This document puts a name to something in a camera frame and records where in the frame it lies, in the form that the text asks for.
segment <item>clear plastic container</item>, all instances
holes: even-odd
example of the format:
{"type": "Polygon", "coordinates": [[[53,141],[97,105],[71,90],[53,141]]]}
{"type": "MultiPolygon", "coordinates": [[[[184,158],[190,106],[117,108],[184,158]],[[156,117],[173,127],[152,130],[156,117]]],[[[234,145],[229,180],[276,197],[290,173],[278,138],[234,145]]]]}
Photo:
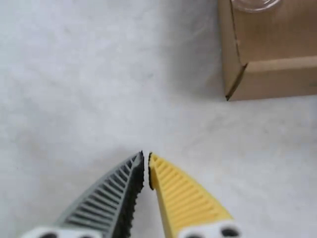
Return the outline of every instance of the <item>clear plastic container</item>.
{"type": "Polygon", "coordinates": [[[281,0],[232,0],[232,4],[235,8],[246,12],[261,12],[265,11],[281,0]]]}

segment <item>screw hole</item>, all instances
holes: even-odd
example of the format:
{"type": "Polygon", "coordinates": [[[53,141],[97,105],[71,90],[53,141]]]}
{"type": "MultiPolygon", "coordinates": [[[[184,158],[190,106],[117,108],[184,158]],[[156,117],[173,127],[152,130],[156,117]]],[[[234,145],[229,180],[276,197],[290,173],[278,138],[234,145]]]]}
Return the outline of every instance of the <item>screw hole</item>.
{"type": "Polygon", "coordinates": [[[49,232],[49,233],[46,233],[46,234],[40,236],[40,238],[57,238],[57,235],[53,232],[49,232]]]}
{"type": "Polygon", "coordinates": [[[200,235],[188,235],[185,238],[204,238],[204,237],[200,235]]]}
{"type": "Polygon", "coordinates": [[[238,231],[232,228],[222,229],[221,234],[223,237],[238,237],[239,236],[238,231]]]}

